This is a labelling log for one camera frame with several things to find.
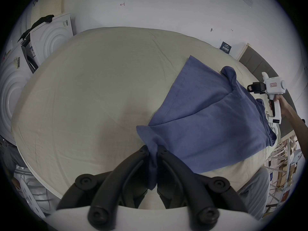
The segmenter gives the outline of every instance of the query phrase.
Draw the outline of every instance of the washing machine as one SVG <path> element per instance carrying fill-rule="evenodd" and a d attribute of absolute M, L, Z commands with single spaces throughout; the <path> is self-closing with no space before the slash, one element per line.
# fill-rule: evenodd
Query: washing machine
<path fill-rule="evenodd" d="M 25 46 L 27 55 L 39 67 L 48 56 L 73 37 L 71 14 L 62 13 L 32 29 L 30 42 Z"/>
<path fill-rule="evenodd" d="M 32 76 L 21 42 L 18 41 L 0 65 L 0 135 L 14 145 L 11 118 L 21 92 Z"/>

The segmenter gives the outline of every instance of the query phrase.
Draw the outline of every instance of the barcode label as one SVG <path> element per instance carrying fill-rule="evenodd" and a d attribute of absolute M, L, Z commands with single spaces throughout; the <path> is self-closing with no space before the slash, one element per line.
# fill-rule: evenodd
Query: barcode label
<path fill-rule="evenodd" d="M 15 65 L 16 68 L 20 67 L 20 57 L 15 57 L 13 59 L 13 62 L 14 62 L 14 65 Z"/>
<path fill-rule="evenodd" d="M 66 21 L 63 21 L 63 26 L 64 26 L 64 27 L 68 26 L 68 21 L 67 21 L 67 20 L 66 20 Z"/>
<path fill-rule="evenodd" d="M 35 53 L 34 53 L 34 50 L 33 50 L 33 47 L 32 47 L 32 46 L 30 47 L 30 52 L 31 52 L 31 54 L 32 54 L 32 57 L 35 57 Z"/>

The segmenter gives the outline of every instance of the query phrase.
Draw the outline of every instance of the gray headboard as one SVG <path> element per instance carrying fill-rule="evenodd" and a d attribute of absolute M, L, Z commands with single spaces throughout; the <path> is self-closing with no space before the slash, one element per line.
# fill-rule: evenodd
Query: gray headboard
<path fill-rule="evenodd" d="M 278 74 L 267 63 L 267 61 L 264 60 L 263 57 L 260 56 L 250 46 L 248 46 L 248 48 L 246 49 L 246 51 L 242 55 L 241 59 L 239 60 L 239 62 L 242 63 L 244 66 L 246 66 L 248 68 L 248 70 L 260 82 L 263 81 L 262 72 L 266 72 L 270 78 L 278 76 Z M 293 100 L 292 100 L 288 90 L 286 91 L 286 93 L 283 96 L 287 100 L 287 102 L 293 107 L 293 109 L 296 111 Z M 282 118 L 281 124 L 279 125 L 279 128 L 280 128 L 280 132 L 281 132 L 281 137 L 287 135 L 288 133 L 290 133 L 293 130 L 291 124 L 286 119 L 286 117 Z"/>

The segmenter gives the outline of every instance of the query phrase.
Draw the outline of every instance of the bed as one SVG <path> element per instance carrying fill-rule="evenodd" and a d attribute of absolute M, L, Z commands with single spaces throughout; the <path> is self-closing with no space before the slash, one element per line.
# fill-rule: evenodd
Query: bed
<path fill-rule="evenodd" d="M 219 72 L 228 65 L 246 87 L 257 79 L 220 49 L 180 33 L 133 27 L 75 35 L 34 73 L 16 105 L 11 129 L 33 175 L 61 198 L 81 174 L 113 170 L 143 142 L 147 125 L 188 57 Z M 270 111 L 267 96 L 262 98 Z M 205 172 L 239 190 L 280 140 L 237 164 Z"/>

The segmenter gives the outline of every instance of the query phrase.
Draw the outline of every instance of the human hand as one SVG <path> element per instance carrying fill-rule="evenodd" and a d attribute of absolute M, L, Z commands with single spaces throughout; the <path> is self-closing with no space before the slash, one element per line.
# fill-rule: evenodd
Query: human hand
<path fill-rule="evenodd" d="M 287 102 L 287 100 L 281 95 L 281 94 L 276 94 L 274 97 L 274 102 L 276 100 L 279 100 L 279 104 L 280 104 L 280 109 L 281 109 L 281 115 L 286 116 L 287 113 L 290 111 L 290 109 L 292 109 L 291 105 L 289 105 L 289 103 Z M 270 109 L 272 110 L 272 104 L 269 101 L 269 106 Z"/>

